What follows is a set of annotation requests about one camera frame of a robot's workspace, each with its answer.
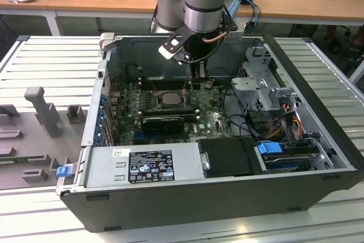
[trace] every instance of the desk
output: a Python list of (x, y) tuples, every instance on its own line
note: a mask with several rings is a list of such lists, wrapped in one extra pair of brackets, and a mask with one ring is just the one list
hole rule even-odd
[[(261, 22), (364, 24), (364, 0), (254, 0), (261, 9)], [(56, 17), (151, 18), (156, 0), (36, 0), (18, 5), (0, 1), (0, 14), (45, 16), (52, 35), (60, 35)], [(241, 6), (237, 20), (245, 23), (251, 7)]]
[[(364, 0), (254, 0), (261, 22), (361, 26)], [(244, 16), (241, 7), (238, 16)]]

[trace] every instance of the black plastic cover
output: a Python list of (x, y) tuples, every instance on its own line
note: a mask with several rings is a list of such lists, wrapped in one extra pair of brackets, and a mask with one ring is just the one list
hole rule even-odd
[(252, 138), (215, 138), (199, 139), (200, 153), (208, 157), (210, 170), (205, 171), (207, 178), (222, 176), (250, 176), (262, 173)]

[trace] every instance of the table leg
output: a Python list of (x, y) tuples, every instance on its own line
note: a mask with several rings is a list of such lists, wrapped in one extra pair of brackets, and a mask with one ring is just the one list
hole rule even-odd
[(349, 80), (353, 84), (356, 84), (363, 75), (364, 75), (364, 61), (362, 61), (361, 64), (359, 65), (359, 67), (353, 72), (353, 74), (350, 76)]
[(51, 30), (52, 35), (60, 36), (61, 31), (59, 30), (58, 25), (57, 25), (56, 13), (54, 11), (45, 11), (43, 16), (46, 18), (46, 20), (48, 22), (48, 27)]
[(95, 19), (96, 19), (97, 30), (98, 31), (103, 31), (104, 29), (102, 28), (101, 18), (100, 17), (95, 17)]

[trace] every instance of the white sticker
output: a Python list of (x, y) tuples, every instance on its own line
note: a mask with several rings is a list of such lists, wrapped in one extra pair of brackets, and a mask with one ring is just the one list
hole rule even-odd
[(130, 148), (113, 149), (113, 156), (129, 156)]

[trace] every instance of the yellow wire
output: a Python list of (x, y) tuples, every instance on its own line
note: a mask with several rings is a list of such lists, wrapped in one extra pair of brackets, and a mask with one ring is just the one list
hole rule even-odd
[(270, 135), (267, 137), (267, 139), (270, 139), (270, 138), (272, 138), (272, 137), (276, 136), (277, 134), (279, 134), (280, 132), (282, 132), (282, 130), (283, 130), (283, 127), (281, 126), (281, 127), (280, 127), (280, 128), (278, 128), (276, 131), (274, 131), (272, 134), (270, 134)]

